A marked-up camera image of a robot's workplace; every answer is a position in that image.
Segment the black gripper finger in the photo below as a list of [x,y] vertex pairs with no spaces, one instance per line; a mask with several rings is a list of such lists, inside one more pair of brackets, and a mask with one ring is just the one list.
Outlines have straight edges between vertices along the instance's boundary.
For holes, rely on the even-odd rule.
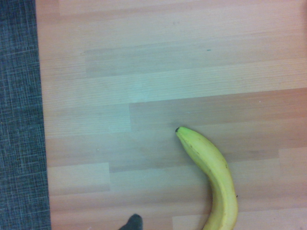
[[129,217],[127,223],[119,230],[143,230],[143,219],[138,214],[133,214]]

